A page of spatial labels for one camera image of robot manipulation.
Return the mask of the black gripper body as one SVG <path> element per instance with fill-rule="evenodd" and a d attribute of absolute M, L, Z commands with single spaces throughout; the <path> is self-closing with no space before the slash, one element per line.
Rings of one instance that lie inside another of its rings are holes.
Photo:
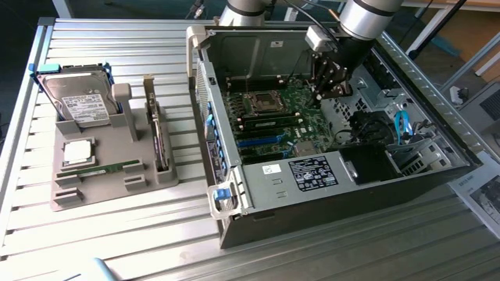
<path fill-rule="evenodd" d="M 374 47 L 374 40 L 362 40 L 355 37 L 340 37 L 338 51 L 327 52 L 328 59 L 340 66 L 343 78 L 351 79 L 355 69 L 363 64 Z"/>

